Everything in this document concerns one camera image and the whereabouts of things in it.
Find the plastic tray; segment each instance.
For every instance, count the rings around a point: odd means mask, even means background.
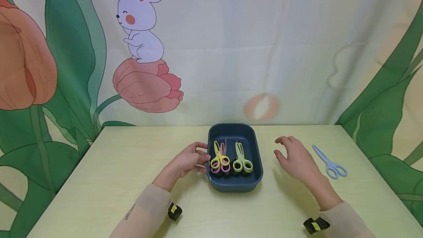
[[[256,134],[253,128],[242,123],[219,123],[212,126],[209,130],[208,154],[213,159],[214,141],[219,144],[226,139],[226,155],[231,162],[236,158],[235,142],[242,143],[245,158],[253,163],[253,172],[247,176],[241,174],[237,176],[221,176],[210,172],[210,164],[207,163],[207,176],[211,185],[220,192],[249,192],[252,191],[263,177],[263,166],[261,164],[259,146],[257,145]]]

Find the cartoon rabbit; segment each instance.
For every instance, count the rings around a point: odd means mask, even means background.
[[[156,11],[152,3],[161,0],[119,0],[117,20],[128,34],[124,39],[138,63],[156,62],[163,57],[163,43],[150,32],[156,25]]]

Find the green scissors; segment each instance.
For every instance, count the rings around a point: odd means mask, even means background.
[[[220,165],[230,165],[229,157],[220,153],[220,147],[217,141],[214,141],[214,154],[216,154],[216,157],[210,161],[210,166],[212,167],[212,169],[218,169],[220,168]]]
[[[242,143],[236,141],[235,151],[237,158],[232,165],[234,170],[236,172],[241,172],[242,169],[244,169],[246,173],[251,173],[253,171],[253,163],[251,163],[250,160],[245,159],[244,148],[242,147]]]

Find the light yellow tabletop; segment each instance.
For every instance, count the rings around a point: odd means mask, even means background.
[[[302,141],[323,172],[325,163],[312,144],[347,168],[348,177],[330,181],[376,237],[423,237],[422,227],[342,127],[253,128],[264,166],[256,189],[220,193],[206,176],[191,173],[172,192],[173,201],[183,209],[181,218],[177,223],[165,219],[155,237],[308,237],[303,222],[317,218],[318,206],[309,191],[280,168],[273,150],[284,149],[274,143],[281,135]],[[163,166],[193,141],[206,143],[208,131],[209,127],[106,127],[28,237],[108,237]]]

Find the scissors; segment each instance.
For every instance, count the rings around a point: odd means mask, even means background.
[[[210,161],[211,171],[213,174],[218,174],[220,171],[227,173],[231,170],[230,160],[226,154],[226,139],[225,143],[219,143],[214,141],[214,153],[216,157],[214,157]]]
[[[246,173],[251,173],[253,171],[253,163],[250,160],[245,159],[244,156],[244,148],[242,147],[242,143],[236,141],[235,143],[235,151],[236,151],[236,160],[233,163],[234,170],[236,172],[241,172],[242,169]]]
[[[338,179],[339,176],[346,177],[348,176],[348,172],[342,165],[338,165],[337,163],[332,163],[318,148],[317,146],[313,145],[313,149],[317,152],[318,156],[326,163],[326,174],[331,179]]]

